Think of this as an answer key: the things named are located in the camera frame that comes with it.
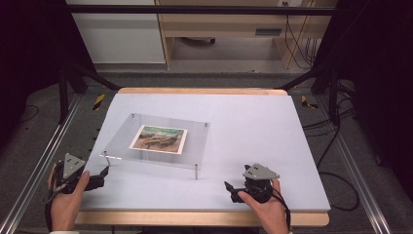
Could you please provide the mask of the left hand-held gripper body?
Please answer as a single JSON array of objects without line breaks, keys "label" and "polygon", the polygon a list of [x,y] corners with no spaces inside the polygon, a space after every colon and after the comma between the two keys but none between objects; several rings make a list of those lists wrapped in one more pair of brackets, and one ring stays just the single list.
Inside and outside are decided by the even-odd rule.
[{"label": "left hand-held gripper body", "polygon": [[74,191],[77,183],[85,169],[86,162],[69,153],[66,153],[63,160],[56,164],[54,192],[70,194]]}]

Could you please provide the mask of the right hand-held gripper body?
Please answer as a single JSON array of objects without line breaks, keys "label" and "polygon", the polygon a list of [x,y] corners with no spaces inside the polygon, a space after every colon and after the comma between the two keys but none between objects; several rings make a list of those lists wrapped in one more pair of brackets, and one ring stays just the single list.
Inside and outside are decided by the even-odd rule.
[{"label": "right hand-held gripper body", "polygon": [[271,181],[274,178],[279,178],[280,175],[260,164],[245,165],[244,167],[245,192],[260,204],[268,202],[273,195]]}]

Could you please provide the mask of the clear acrylic photo frame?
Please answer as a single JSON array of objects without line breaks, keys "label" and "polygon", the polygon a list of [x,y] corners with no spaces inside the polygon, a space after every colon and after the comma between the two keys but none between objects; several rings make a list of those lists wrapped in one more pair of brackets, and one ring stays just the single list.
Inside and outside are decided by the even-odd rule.
[{"label": "clear acrylic photo frame", "polygon": [[[129,149],[133,136],[141,125],[185,129],[188,131],[180,155]],[[198,178],[202,168],[208,136],[208,122],[174,119],[132,113],[102,149],[100,155],[106,159],[136,161],[192,170]]]}]

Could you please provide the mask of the boat painting print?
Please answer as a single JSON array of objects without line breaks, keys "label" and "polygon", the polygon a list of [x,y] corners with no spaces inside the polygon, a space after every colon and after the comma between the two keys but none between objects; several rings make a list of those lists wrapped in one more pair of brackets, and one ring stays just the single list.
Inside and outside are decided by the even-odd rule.
[{"label": "boat painting print", "polygon": [[180,155],[187,134],[185,129],[141,125],[129,149]]}]

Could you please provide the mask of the person's left hand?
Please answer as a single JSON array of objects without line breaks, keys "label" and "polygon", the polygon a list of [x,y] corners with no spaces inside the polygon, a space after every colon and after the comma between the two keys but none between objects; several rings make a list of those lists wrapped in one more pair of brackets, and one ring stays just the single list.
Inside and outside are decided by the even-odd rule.
[{"label": "person's left hand", "polygon": [[77,234],[75,220],[80,211],[83,194],[90,180],[90,172],[84,171],[71,194],[57,194],[52,201],[51,234]]}]

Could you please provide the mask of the person's right hand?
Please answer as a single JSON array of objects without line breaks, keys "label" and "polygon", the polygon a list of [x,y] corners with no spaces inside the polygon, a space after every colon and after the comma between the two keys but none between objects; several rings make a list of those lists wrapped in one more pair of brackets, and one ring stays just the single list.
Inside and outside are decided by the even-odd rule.
[{"label": "person's right hand", "polygon": [[289,234],[284,206],[280,201],[271,198],[268,202],[260,204],[243,191],[238,195],[255,212],[267,234]]}]

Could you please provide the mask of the white foam table mat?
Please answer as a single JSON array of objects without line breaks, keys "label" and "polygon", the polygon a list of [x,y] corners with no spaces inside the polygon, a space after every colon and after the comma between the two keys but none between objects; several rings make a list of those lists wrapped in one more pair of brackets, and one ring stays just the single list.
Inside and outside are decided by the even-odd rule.
[{"label": "white foam table mat", "polygon": [[[132,114],[197,121],[208,129],[204,159],[188,169],[102,157]],[[87,168],[109,166],[103,187],[85,194],[86,210],[242,211],[225,185],[244,184],[247,165],[281,177],[294,212],[330,209],[292,98],[252,95],[117,94],[110,104]]]}]

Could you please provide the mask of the black metal stand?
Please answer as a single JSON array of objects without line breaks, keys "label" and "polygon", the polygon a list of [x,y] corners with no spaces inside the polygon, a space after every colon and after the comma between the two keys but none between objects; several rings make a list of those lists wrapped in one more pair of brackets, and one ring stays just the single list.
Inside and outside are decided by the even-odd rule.
[{"label": "black metal stand", "polygon": [[64,64],[58,72],[58,90],[59,90],[59,104],[60,104],[60,116],[59,123],[61,124],[69,113],[69,103],[67,94],[67,85],[70,85],[76,94],[84,94],[88,86],[84,81],[84,77],[89,77],[104,87],[112,90],[119,91],[121,86],[118,86],[105,78],[98,75],[95,71],[87,69],[80,64],[74,62],[67,62]]},{"label": "black metal stand", "polygon": [[298,78],[281,85],[278,87],[278,90],[289,91],[293,87],[309,80],[310,78],[316,79],[311,88],[313,94],[321,94],[326,88],[329,88],[328,117],[335,126],[338,126],[340,124],[337,104],[339,79],[338,73],[333,66],[327,64],[315,66],[308,72],[300,75]]}]

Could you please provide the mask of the dark curtain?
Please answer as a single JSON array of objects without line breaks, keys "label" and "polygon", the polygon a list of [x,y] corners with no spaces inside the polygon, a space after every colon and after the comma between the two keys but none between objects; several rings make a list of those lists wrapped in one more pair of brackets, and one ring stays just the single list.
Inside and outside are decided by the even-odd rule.
[{"label": "dark curtain", "polygon": [[316,64],[356,86],[355,108],[413,201],[413,0],[338,0]]},{"label": "dark curtain", "polygon": [[66,0],[0,0],[0,148],[10,141],[28,97],[57,82],[69,60],[94,64]]}]

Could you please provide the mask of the white cabinet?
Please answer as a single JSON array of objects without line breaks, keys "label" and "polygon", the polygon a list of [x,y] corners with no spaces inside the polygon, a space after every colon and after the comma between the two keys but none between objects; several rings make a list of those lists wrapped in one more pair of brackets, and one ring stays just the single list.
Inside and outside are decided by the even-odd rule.
[{"label": "white cabinet", "polygon": [[73,14],[95,64],[164,63],[156,14]]}]

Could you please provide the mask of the light wooden desk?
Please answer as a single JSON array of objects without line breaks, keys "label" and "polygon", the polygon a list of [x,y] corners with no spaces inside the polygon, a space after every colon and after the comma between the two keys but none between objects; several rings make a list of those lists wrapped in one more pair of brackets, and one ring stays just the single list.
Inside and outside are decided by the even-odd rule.
[{"label": "light wooden desk", "polygon": [[[338,0],[154,0],[158,6],[245,6],[334,8]],[[165,53],[172,54],[171,42],[178,37],[264,37],[273,40],[285,68],[304,54],[304,40],[318,42],[330,22],[329,16],[271,15],[183,15],[159,14],[166,39]]]}]

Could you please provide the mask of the black horizontal metal bar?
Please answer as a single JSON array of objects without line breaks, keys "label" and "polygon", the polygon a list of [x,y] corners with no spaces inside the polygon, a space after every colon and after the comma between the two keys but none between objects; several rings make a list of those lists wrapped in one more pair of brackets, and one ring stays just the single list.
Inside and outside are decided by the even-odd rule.
[{"label": "black horizontal metal bar", "polygon": [[183,14],[183,15],[289,15],[333,16],[335,8],[243,7],[243,6],[147,6],[67,5],[71,13],[86,14]]}]

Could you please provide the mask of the aluminium floor rail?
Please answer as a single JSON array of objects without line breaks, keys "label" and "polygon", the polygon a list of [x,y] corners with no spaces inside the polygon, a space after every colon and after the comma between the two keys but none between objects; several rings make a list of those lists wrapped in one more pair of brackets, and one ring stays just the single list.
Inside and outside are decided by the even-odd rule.
[{"label": "aluminium floor rail", "polygon": [[63,119],[61,124],[58,124],[56,130],[49,140],[43,154],[38,160],[34,170],[32,171],[28,181],[24,188],[17,197],[11,210],[6,215],[5,219],[0,224],[0,234],[13,234],[17,229],[22,216],[24,215],[29,203],[31,202],[45,172],[48,170],[50,163],[52,162],[55,153],[69,128],[73,117],[75,116],[77,109],[83,95],[75,94],[69,105],[67,116]]},{"label": "aluminium floor rail", "polygon": [[[347,171],[348,177],[351,180],[351,185],[357,193],[358,201],[363,206],[363,209],[369,219],[371,226],[376,234],[392,234],[391,228],[388,225],[373,193],[368,186],[361,170],[353,157],[353,154],[340,133],[340,124],[334,126],[328,117],[326,100],[323,97],[317,97],[320,111],[329,119],[328,126],[334,131],[331,142],[335,144],[338,154],[343,162],[344,168]],[[338,107],[339,120],[350,116],[354,113],[352,109],[341,110]]]}]

